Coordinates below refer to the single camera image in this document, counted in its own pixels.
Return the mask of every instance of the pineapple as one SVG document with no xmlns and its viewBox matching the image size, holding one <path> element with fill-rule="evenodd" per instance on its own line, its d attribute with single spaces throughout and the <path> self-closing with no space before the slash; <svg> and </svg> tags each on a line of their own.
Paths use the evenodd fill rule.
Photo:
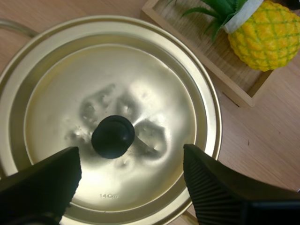
<svg viewBox="0 0 300 225">
<path fill-rule="evenodd" d="M 196 7 L 183 15 L 199 12 L 214 19 L 206 31 L 217 33 L 238 13 L 246 0 L 202 0 L 211 9 Z M 280 4 L 266 0 L 233 32 L 228 33 L 235 54 L 252 69 L 267 71 L 284 67 L 300 49 L 300 17 Z"/>
</svg>

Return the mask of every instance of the pineapple crown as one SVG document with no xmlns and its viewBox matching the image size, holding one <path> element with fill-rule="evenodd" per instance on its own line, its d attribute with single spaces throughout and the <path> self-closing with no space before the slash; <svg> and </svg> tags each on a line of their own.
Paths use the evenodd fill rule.
<svg viewBox="0 0 300 225">
<path fill-rule="evenodd" d="M 212 16 L 214 19 L 207 26 L 204 34 L 211 31 L 212 41 L 216 39 L 216 36 L 220 29 L 230 21 L 242 8 L 242 6 L 247 2 L 247 0 L 201 0 L 210 9 L 205 7 L 195 7 L 184 12 L 182 16 L 186 16 L 191 13 L 203 13 Z"/>
</svg>

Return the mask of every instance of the gold pot lid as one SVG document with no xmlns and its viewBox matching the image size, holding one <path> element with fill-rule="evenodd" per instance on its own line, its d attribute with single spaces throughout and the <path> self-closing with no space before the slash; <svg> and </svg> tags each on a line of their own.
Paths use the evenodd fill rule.
<svg viewBox="0 0 300 225">
<path fill-rule="evenodd" d="M 137 19 L 92 16 L 30 41 L 0 83 L 0 160 L 6 175 L 78 146 L 82 179 L 68 224 L 167 224 L 191 204 L 183 145 L 217 158 L 218 100 L 195 56 Z M 120 158 L 90 142 L 107 116 L 127 118 L 136 139 Z"/>
</svg>

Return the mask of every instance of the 14cm marking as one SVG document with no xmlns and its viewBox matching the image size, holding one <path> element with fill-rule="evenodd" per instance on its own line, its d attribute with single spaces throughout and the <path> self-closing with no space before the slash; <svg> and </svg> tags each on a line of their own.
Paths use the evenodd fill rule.
<svg viewBox="0 0 300 225">
<path fill-rule="evenodd" d="M 118 198 L 118 195 L 112 195 L 112 194 L 100 194 L 100 198 Z"/>
</svg>

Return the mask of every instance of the white wrapper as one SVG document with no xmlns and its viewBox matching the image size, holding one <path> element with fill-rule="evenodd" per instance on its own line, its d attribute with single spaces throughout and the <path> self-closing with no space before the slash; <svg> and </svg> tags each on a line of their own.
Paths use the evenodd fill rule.
<svg viewBox="0 0 300 225">
<path fill-rule="evenodd" d="M 248 0 L 242 6 L 240 11 L 224 25 L 224 30 L 228 34 L 234 33 L 241 25 L 243 25 L 253 13 L 260 7 L 263 0 Z"/>
</svg>

